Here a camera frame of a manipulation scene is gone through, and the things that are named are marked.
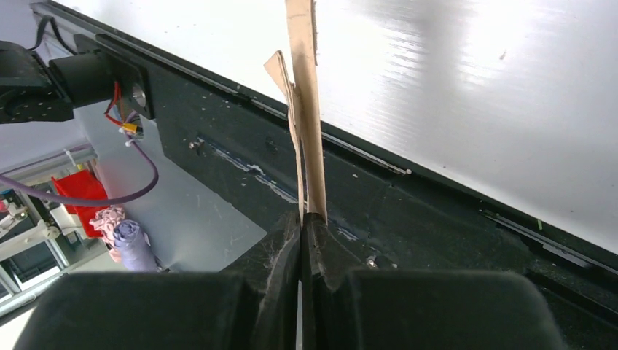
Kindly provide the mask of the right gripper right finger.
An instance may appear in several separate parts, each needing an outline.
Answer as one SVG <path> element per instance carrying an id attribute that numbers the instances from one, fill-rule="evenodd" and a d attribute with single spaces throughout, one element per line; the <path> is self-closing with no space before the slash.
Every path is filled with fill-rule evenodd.
<path id="1" fill-rule="evenodd" d="M 318 213 L 303 217 L 300 235 L 302 283 L 302 347 L 355 349 L 356 320 L 346 276 L 362 268 Z"/>

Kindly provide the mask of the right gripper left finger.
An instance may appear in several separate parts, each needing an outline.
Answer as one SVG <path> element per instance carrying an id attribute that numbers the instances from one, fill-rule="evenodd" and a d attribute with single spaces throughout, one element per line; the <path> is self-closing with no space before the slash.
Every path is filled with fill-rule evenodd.
<path id="1" fill-rule="evenodd" d="M 243 278 L 239 314 L 249 349 L 295 349 L 300 279 L 300 216 L 283 214 L 255 245 L 222 271 Z"/>

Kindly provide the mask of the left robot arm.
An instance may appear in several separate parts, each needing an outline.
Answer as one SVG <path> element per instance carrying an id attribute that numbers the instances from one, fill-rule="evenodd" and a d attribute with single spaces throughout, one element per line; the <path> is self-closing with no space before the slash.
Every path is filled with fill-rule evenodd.
<path id="1" fill-rule="evenodd" d="M 57 21 L 42 17 L 36 32 L 39 47 L 50 26 L 69 56 L 45 63 L 36 48 L 1 42 L 1 123 L 64 122 L 74 110 L 107 101 L 104 111 L 111 118 L 113 107 L 130 114 L 113 120 L 126 130 L 137 129 L 134 117 L 151 117 L 146 94 L 146 72 L 129 58 L 98 40 L 76 34 L 77 48 L 70 48 L 60 35 Z"/>

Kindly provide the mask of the beige folding umbrella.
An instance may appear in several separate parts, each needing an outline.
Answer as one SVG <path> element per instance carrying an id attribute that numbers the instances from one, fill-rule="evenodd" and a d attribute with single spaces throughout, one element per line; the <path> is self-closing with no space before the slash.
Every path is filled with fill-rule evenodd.
<path id="1" fill-rule="evenodd" d="M 277 50 L 264 68 L 284 94 L 295 151 L 300 221 L 307 213 L 327 219 L 324 150 L 317 77 L 317 34 L 314 1 L 286 1 L 292 73 Z"/>

